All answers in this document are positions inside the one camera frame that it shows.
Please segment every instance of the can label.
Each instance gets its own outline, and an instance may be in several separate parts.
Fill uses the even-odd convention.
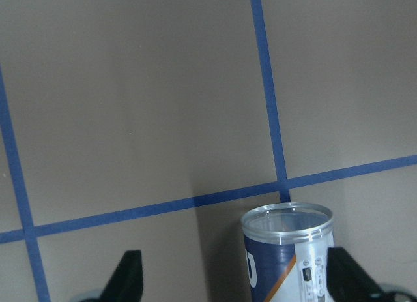
[[[326,289],[331,233],[290,245],[244,240],[253,302],[333,302]]]

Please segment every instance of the plastic lid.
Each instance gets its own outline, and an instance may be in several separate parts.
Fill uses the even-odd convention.
[[[269,204],[248,211],[241,219],[246,237],[287,245],[320,239],[333,229],[333,213],[310,203]]]

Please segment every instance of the cylindrical container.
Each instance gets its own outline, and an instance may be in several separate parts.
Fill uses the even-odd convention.
[[[241,219],[253,302],[333,302],[326,288],[333,214],[317,204],[270,204]]]

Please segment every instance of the tile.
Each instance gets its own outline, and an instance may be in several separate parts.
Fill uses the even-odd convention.
[[[279,200],[276,193],[264,194],[195,210],[209,301],[251,301],[240,218],[251,209]]]
[[[31,265],[22,241],[0,245],[2,301],[38,301]]]
[[[3,136],[0,132],[0,232],[21,229],[18,206],[8,168]]]
[[[39,239],[52,302],[100,295],[126,250],[141,250],[143,302],[208,301],[193,209]]]
[[[249,0],[0,0],[35,224],[276,180]]]
[[[345,247],[380,284],[417,294],[417,166],[291,190],[297,202],[334,212],[336,245]]]
[[[289,177],[416,154],[417,0],[262,0]]]

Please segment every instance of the black object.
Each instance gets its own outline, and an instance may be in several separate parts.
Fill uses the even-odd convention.
[[[126,251],[98,299],[81,302],[139,302],[143,293],[140,250]]]
[[[335,302],[417,302],[403,292],[385,293],[344,248],[327,254],[327,289]]]

